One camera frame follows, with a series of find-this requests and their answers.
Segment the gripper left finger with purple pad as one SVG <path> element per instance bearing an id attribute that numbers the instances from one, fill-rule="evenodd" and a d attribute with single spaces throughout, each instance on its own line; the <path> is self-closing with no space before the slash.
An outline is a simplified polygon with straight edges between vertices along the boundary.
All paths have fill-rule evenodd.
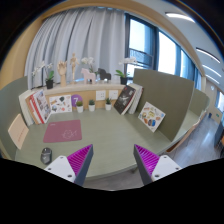
<path id="1" fill-rule="evenodd" d="M 92 157 L 93 145 L 90 144 L 69 156 L 60 155 L 45 168 L 45 171 L 82 186 Z"/>

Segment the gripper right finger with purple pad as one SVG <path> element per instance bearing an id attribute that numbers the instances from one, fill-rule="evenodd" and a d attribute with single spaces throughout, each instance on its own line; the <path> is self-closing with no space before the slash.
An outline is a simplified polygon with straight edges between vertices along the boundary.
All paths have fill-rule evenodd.
<path id="1" fill-rule="evenodd" d="M 137 144 L 134 145 L 133 154 L 144 185 L 181 170 L 168 155 L 158 156 Z"/>

